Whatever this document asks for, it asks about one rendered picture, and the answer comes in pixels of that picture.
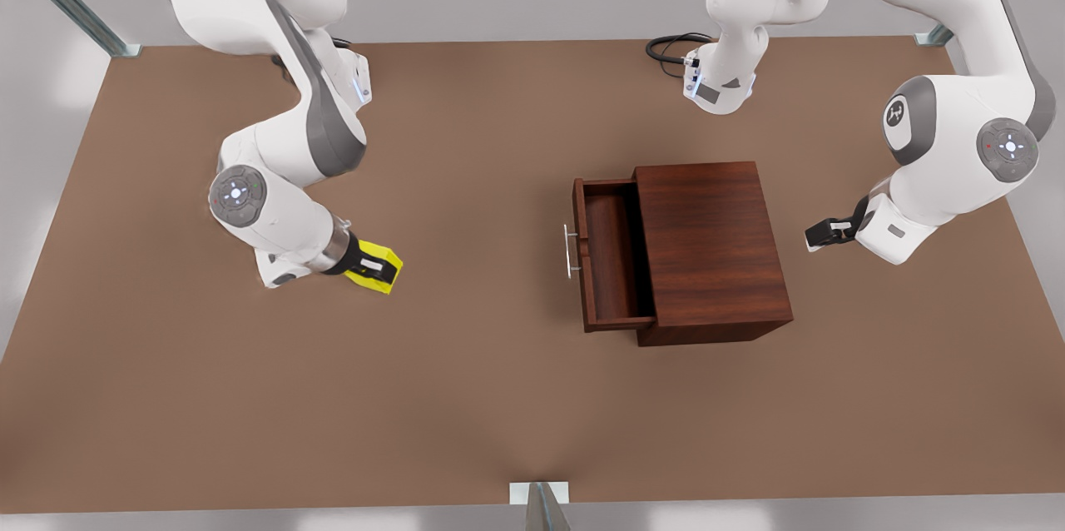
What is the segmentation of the dark brown wooden cabinet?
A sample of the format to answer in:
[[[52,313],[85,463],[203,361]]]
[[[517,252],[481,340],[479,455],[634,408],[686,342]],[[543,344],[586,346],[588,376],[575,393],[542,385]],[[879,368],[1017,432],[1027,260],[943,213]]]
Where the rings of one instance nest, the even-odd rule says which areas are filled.
[[[641,346],[754,341],[794,319],[752,161],[639,166],[655,323]]]

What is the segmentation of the yellow block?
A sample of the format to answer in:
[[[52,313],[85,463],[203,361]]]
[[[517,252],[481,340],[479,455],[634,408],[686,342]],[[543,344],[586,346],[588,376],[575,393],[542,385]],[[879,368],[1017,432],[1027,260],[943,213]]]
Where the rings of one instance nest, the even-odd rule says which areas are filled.
[[[399,271],[403,269],[404,265],[399,256],[396,255],[395,251],[393,251],[392,249],[388,250],[389,250],[388,253],[389,278],[387,280],[368,280],[368,278],[361,278],[354,273],[343,273],[343,276],[346,276],[347,278],[353,280],[353,282],[356,285],[361,285],[361,287],[368,288],[371,291],[378,291],[380,293],[384,293],[384,295],[388,295],[389,292],[392,291],[393,285],[395,284],[396,277],[397,275],[399,275]]]

